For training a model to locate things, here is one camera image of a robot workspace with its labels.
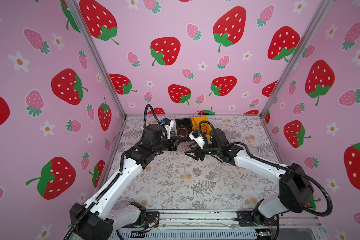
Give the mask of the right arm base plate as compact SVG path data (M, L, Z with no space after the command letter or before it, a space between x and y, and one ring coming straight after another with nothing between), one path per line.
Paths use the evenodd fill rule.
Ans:
M241 227L277 227L278 222L276 217L267 219L260 213L253 213L253 211L237 211L235 221Z

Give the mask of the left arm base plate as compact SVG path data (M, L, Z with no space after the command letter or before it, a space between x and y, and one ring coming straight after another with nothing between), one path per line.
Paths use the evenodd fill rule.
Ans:
M123 228L157 228L160 221L160 212L148 211L143 217L139 217L135 223L124 226Z

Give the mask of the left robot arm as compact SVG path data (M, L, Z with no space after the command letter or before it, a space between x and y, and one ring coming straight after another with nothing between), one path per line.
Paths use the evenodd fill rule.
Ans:
M110 219L111 210L127 186L165 151L176 151L178 138L171 136L174 122L164 118L147 125L148 104L144 111L143 133L140 140L121 154L120 167L110 179L84 204L74 204L70 209L71 228L65 235L68 240L76 234L83 240L107 240L118 229L130 224L143 224L146 208L137 203L118 210Z

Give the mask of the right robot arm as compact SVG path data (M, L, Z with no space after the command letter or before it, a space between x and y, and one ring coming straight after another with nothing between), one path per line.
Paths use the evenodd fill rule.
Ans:
M225 133L216 128L212 128L208 137L201 130L194 130L187 137L182 137L181 141L192 142L185 155L196 161L213 156L221 163L252 171L279 188L277 194L259 201L252 210L250 221L258 226L263 226L267 220L288 212L306 211L317 217L327 217L333 211L329 193L318 181L305 174L298 164L284 165L258 157L250 152L246 144L230 143ZM323 212L314 211L306 206L314 193L314 188L318 188L326 200L327 208Z

